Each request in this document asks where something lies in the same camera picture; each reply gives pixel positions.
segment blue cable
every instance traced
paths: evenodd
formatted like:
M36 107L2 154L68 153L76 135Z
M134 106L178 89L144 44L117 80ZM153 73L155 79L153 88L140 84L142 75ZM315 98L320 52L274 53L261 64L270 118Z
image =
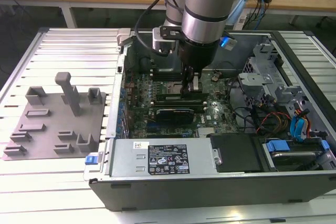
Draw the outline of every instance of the blue cable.
M262 18L264 17L264 15L265 15L265 11L266 10L264 10L264 8L263 8L263 6L264 6L264 0L261 0L261 8L262 8L262 13L261 13L261 16L260 16L260 18L258 19L258 22L257 22L257 24L256 24L256 27L253 29L253 30L256 30L257 28L258 28L258 26L260 25L260 22L261 22L261 20L262 20Z

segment gray post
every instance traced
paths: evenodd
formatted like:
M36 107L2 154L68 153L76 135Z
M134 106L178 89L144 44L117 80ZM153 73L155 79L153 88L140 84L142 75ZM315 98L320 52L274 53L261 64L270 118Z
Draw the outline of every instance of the gray post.
M74 116L80 115L80 106L78 100L76 99L76 95L72 89L70 84L71 74L68 72L59 72L55 77L55 82L60 85L63 89L64 95L68 100L70 108L74 114Z

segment power supply label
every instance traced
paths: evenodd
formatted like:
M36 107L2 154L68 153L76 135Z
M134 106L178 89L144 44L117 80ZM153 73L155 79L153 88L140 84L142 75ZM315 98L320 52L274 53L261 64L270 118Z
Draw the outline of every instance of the power supply label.
M149 145L148 173L150 175L190 173L187 146L185 144Z

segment motherboard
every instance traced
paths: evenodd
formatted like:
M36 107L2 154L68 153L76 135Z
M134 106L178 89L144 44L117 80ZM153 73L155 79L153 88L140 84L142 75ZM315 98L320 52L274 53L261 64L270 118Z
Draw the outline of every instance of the motherboard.
M238 132L237 122L232 117L226 99L227 79L213 78L213 72L205 72L201 77L203 94L206 94L201 109L194 110L187 105L157 108L153 104L160 96L166 95L167 99L180 96L181 82L153 81L150 74L128 73L124 84L128 115L126 137L206 137L211 133ZM172 112L184 113L185 116L172 119ZM165 123L165 117L180 121Z

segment floor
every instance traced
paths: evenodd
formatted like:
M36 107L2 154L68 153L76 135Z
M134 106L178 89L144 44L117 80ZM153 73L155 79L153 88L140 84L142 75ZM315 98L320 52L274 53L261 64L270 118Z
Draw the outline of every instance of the floor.
M74 11L78 27L82 28L134 27L142 13L142 10L127 9L110 9L107 12L105 9L75 8ZM14 16L0 13L0 88L20 61L39 27L66 27L64 18L56 7L25 7L24 10L16 7L15 13ZM159 26L164 19L164 11L153 10L145 17L141 28ZM316 24L320 19L321 17L300 16L295 25L291 26L290 16L266 15L259 30L310 30L332 51L336 47L336 19L326 19L318 28Z

